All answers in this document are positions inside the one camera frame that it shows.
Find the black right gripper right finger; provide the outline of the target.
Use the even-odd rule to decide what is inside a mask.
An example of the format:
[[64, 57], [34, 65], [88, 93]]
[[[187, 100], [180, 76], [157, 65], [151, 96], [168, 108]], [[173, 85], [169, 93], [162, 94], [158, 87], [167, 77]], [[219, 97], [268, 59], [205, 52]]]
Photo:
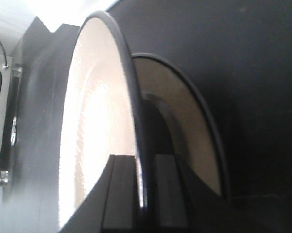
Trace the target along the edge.
[[157, 223], [161, 233], [186, 233], [187, 213], [175, 157], [157, 155]]

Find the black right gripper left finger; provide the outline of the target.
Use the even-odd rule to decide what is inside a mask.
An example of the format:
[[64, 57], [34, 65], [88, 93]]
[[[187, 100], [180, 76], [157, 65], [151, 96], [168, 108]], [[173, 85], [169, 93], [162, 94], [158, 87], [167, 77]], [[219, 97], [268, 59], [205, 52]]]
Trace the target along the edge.
[[102, 175], [62, 233], [132, 233], [136, 226], [133, 156], [110, 155]]

